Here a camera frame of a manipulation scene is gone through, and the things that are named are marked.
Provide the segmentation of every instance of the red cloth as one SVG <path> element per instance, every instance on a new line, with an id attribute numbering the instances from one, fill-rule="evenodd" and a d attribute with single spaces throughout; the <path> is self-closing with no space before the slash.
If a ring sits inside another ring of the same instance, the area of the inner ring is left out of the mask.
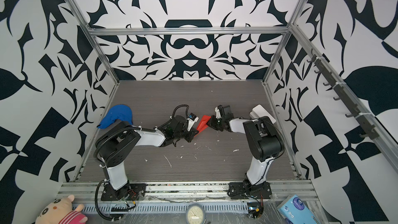
<path id="1" fill-rule="evenodd" d="M 211 116 L 203 115 L 201 121 L 199 122 L 198 127 L 196 128 L 199 133 L 208 127 L 207 122 L 211 119 Z"/>
<path id="2" fill-rule="evenodd" d="M 81 224 L 80 220 L 86 217 L 81 212 L 70 211 L 60 222 L 59 224 Z"/>

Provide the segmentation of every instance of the gray table surface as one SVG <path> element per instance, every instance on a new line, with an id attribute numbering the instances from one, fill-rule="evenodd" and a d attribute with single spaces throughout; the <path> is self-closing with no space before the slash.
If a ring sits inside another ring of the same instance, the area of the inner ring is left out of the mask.
<path id="1" fill-rule="evenodd" d="M 112 101 L 112 106 L 117 104 L 129 106 L 133 124 L 144 128 L 160 126 L 180 104 L 188 104 L 188 113 L 199 118 L 215 114 L 218 105 L 230 105 L 235 117 L 248 118 L 258 104 L 271 112 L 260 80 L 121 81 Z M 184 115 L 184 111 L 181 108 L 176 114 Z M 98 137 L 109 128 L 101 130 Z M 125 160 L 125 170 L 130 181 L 243 180 L 251 158 L 244 134 L 207 128 L 191 143 L 181 139 L 177 147 L 134 147 Z M 286 154 L 272 163 L 267 174 L 269 180 L 294 178 Z M 103 171 L 90 154 L 79 181 L 102 179 Z"/>

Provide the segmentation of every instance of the blue tissue package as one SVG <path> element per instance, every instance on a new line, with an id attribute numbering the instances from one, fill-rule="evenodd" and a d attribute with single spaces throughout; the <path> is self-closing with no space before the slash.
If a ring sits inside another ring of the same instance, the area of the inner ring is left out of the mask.
<path id="1" fill-rule="evenodd" d="M 287 223 L 292 224 L 321 224 L 312 211 L 305 206 L 297 195 L 290 195 L 277 207 L 286 217 Z"/>

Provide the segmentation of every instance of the plush toy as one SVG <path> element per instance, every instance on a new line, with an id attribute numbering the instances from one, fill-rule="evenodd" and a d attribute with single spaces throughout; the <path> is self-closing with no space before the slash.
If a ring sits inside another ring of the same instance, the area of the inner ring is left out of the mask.
<path id="1" fill-rule="evenodd" d="M 81 213 L 84 208 L 79 204 L 72 211 L 74 195 L 57 199 L 48 204 L 36 218 L 36 224 L 82 224 L 86 223 L 87 217 Z"/>

